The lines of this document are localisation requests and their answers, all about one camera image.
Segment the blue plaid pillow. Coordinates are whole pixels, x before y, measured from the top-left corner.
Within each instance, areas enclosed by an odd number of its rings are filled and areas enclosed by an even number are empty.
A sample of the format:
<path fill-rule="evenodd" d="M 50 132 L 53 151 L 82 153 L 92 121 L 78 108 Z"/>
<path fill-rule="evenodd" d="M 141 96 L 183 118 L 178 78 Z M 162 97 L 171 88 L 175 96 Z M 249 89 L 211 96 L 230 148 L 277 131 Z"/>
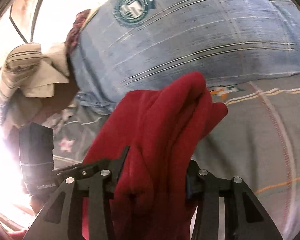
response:
<path fill-rule="evenodd" d="M 110 114 L 133 90 L 200 72 L 208 86 L 300 74 L 292 0 L 108 0 L 78 37 L 77 100 Z"/>

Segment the red sweater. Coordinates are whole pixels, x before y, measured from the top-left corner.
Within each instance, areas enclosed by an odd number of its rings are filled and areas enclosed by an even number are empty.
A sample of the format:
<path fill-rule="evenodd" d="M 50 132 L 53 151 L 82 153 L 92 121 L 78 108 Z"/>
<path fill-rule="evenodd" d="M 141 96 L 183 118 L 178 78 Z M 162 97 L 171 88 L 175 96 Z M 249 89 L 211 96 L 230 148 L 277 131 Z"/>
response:
<path fill-rule="evenodd" d="M 117 239 L 189 239 L 196 207 L 186 202 L 186 170 L 198 142 L 227 113 L 199 72 L 121 100 L 84 159 L 117 159 L 129 147 L 110 204 Z"/>

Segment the grey star-print bed sheet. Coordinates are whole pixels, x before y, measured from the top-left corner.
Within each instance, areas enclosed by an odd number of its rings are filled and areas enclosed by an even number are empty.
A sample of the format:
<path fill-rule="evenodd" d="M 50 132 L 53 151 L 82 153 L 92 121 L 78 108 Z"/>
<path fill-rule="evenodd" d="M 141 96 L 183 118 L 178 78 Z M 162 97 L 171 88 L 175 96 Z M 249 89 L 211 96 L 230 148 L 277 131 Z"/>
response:
<path fill-rule="evenodd" d="M 300 74 L 212 87 L 229 110 L 194 159 L 223 178 L 242 176 L 284 239 L 300 231 Z"/>

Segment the beige striped cloth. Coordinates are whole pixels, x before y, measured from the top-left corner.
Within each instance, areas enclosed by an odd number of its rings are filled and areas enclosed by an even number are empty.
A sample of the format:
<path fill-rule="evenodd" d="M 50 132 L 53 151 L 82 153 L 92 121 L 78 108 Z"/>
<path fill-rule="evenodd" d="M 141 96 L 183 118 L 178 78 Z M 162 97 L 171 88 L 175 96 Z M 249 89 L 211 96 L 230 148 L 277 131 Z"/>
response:
<path fill-rule="evenodd" d="M 14 48 L 0 71 L 0 126 L 27 124 L 42 108 L 42 99 L 55 95 L 55 84 L 69 83 L 64 43 L 42 53 L 38 43 Z"/>

